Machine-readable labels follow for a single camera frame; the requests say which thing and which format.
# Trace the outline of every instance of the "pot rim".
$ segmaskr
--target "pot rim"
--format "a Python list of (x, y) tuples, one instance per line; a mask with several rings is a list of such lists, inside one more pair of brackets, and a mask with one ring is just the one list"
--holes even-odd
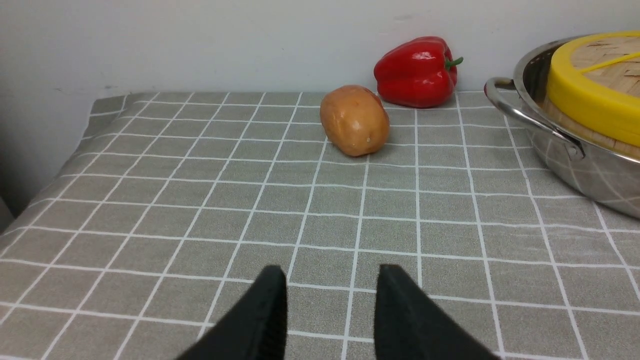
[(515, 69), (513, 71), (513, 84), (515, 85), (516, 91), (518, 92), (518, 95), (520, 96), (520, 98), (522, 98), (522, 100), (524, 101), (524, 103), (533, 111), (535, 112), (535, 114), (540, 118), (540, 120), (546, 122), (548, 125), (556, 128), (557, 130), (567, 134), (568, 136), (574, 138), (577, 142), (580, 143), (587, 143), (592, 147), (596, 147), (599, 151), (605, 151), (608, 152), (610, 155), (619, 157), (621, 159), (627, 160), (627, 161), (632, 161), (634, 163), (640, 164), (640, 160), (639, 159), (635, 159), (635, 158), (631, 158), (630, 156), (624, 155), (618, 151), (615, 151), (614, 149), (611, 149), (609, 147), (606, 147), (602, 144), (599, 143), (595, 143), (592, 140), (588, 140), (583, 138), (581, 135), (578, 135), (576, 133), (574, 133), (573, 131), (570, 131), (569, 129), (563, 127), (562, 125), (559, 125), (556, 121), (554, 121), (554, 119), (550, 116), (547, 115), (546, 112), (540, 108), (538, 106), (538, 104), (536, 104), (536, 102), (533, 100), (533, 98), (531, 98), (531, 96), (529, 95), (525, 85), (524, 85), (524, 79), (523, 79), (523, 74), (524, 74), (524, 69), (526, 68), (526, 66), (528, 66), (528, 64), (531, 62), (531, 60), (535, 59), (536, 57), (538, 57), (541, 53), (544, 53), (545, 51), (548, 51), (549, 49), (553, 49), (554, 47), (559, 47), (571, 40), (575, 40), (577, 38), (582, 38), (582, 37), (586, 37), (586, 36), (590, 36), (593, 34), (586, 34), (586, 35), (579, 35), (579, 36), (574, 36), (574, 37), (567, 37), (567, 38), (563, 38), (560, 40), (556, 40), (553, 42), (549, 42), (547, 44), (541, 45), (535, 49), (533, 49), (532, 51), (529, 51), (527, 54), (525, 54), (516, 64)]

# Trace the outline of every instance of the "potato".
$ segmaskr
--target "potato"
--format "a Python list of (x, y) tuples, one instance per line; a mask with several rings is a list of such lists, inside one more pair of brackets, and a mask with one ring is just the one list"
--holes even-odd
[(326, 94), (320, 121), (329, 141), (352, 157), (377, 152), (389, 136), (389, 116), (380, 98), (360, 85), (345, 85)]

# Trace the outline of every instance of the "yellow rim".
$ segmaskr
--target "yellow rim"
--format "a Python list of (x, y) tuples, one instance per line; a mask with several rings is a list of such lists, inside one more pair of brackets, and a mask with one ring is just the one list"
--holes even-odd
[(586, 69), (576, 69), (571, 63), (571, 55), (579, 47), (610, 37), (640, 37), (640, 31), (591, 35), (562, 45), (551, 59), (547, 95), (563, 113), (582, 125), (613, 139), (640, 146), (640, 98), (612, 90), (582, 75), (640, 57), (640, 53), (621, 56)]

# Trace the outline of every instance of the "yellow lid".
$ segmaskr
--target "yellow lid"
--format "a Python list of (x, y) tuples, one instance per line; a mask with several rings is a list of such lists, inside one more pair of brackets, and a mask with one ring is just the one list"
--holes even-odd
[(640, 146), (640, 31), (562, 45), (551, 59), (547, 97), (574, 121)]

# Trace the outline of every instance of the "stainless steel pot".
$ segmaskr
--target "stainless steel pot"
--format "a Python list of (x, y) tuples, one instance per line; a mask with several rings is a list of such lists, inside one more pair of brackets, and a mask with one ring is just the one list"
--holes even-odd
[[(513, 79), (491, 78), (484, 94), (503, 114), (526, 128), (541, 161), (560, 179), (609, 208), (640, 219), (640, 161), (563, 128), (540, 108), (554, 51), (576, 37), (540, 46), (516, 65)], [(516, 90), (517, 104), (498, 89)]]

